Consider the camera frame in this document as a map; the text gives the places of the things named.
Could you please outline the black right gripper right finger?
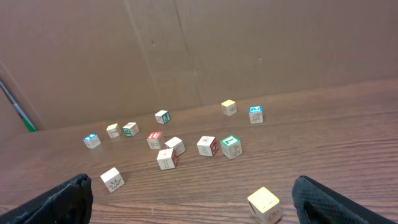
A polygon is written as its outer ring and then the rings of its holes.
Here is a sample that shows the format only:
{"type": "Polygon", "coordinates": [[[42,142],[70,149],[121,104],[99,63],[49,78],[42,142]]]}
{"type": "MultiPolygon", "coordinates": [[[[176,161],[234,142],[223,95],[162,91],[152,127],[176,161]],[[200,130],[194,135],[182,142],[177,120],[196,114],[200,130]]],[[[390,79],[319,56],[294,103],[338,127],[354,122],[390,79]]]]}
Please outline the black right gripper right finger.
{"type": "Polygon", "coordinates": [[[305,175],[295,180],[292,198],[301,224],[396,224],[305,175]]]}

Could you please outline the wood block red side I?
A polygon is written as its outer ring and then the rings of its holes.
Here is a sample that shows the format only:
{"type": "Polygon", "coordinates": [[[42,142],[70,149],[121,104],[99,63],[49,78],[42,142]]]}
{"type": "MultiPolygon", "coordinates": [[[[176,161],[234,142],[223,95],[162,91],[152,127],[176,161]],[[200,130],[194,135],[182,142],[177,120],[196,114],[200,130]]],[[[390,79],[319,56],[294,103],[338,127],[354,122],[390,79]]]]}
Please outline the wood block red side I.
{"type": "Polygon", "coordinates": [[[157,162],[161,170],[174,169],[177,166],[177,154],[174,149],[160,150],[157,155],[157,162]]]}

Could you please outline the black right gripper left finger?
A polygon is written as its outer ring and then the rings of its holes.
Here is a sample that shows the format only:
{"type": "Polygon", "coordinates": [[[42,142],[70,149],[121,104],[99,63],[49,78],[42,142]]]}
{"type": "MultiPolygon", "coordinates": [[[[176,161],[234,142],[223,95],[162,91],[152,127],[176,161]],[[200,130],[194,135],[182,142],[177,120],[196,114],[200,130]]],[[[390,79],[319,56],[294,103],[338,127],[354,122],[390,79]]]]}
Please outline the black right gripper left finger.
{"type": "Polygon", "coordinates": [[[78,174],[1,215],[1,223],[88,224],[93,192],[87,174],[78,174]]]}

